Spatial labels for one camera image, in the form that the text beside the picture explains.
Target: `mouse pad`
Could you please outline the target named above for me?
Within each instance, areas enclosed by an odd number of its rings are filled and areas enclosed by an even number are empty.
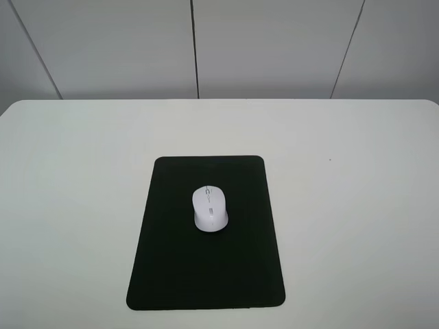
[[[228,225],[196,228],[192,195],[223,190]],[[133,310],[250,308],[285,300],[263,159],[156,160],[128,287]]]

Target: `white wireless mouse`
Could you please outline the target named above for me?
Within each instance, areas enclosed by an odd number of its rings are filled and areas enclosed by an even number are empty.
[[[226,227],[228,215],[226,198],[220,188],[203,186],[192,195],[194,219],[197,228],[204,232],[216,232]]]

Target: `white table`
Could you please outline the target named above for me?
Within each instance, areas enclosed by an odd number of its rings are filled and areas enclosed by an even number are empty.
[[[264,158],[276,308],[135,312],[154,161]],[[439,328],[429,101],[20,101],[0,117],[0,328]]]

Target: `white desk surface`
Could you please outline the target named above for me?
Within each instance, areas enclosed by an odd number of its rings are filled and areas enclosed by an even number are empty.
[[[265,160],[275,308],[136,312],[154,161]],[[0,117],[0,328],[439,328],[429,101],[20,101]]]

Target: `white wall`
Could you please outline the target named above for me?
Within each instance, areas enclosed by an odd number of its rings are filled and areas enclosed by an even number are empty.
[[[438,0],[366,0],[334,97],[439,103],[438,14]]]
[[[64,98],[195,98],[190,0],[12,0]],[[329,98],[363,0],[194,0],[201,98]],[[439,102],[438,0],[366,0],[334,98]],[[0,0],[0,113],[57,98]]]
[[[189,0],[13,0],[63,98],[196,98]]]
[[[194,0],[201,98],[329,98],[362,0]]]
[[[0,115],[21,99],[57,98],[12,8],[0,0]]]

